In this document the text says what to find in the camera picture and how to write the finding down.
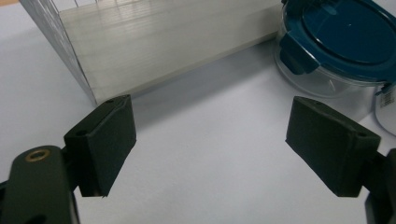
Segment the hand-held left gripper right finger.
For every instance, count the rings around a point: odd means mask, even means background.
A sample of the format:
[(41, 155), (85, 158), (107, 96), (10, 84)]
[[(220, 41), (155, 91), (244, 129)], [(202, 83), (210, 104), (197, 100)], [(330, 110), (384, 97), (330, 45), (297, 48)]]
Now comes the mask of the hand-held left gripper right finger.
[(338, 197), (356, 197), (381, 137), (322, 102), (296, 96), (286, 143)]

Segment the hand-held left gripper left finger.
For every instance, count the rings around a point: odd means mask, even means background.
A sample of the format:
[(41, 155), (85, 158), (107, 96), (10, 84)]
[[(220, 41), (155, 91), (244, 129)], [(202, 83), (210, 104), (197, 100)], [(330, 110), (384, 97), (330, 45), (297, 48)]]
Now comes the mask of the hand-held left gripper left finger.
[(130, 95), (103, 102), (65, 136), (64, 160), (72, 187), (84, 197), (106, 197), (136, 143)]

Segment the round glass container blue lid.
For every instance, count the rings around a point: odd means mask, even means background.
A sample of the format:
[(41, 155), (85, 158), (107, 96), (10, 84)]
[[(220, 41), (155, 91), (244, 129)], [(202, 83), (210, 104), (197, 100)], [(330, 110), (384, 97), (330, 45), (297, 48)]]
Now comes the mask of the round glass container blue lid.
[(373, 0), (282, 0), (275, 60), (294, 87), (354, 120), (396, 85), (396, 17)]

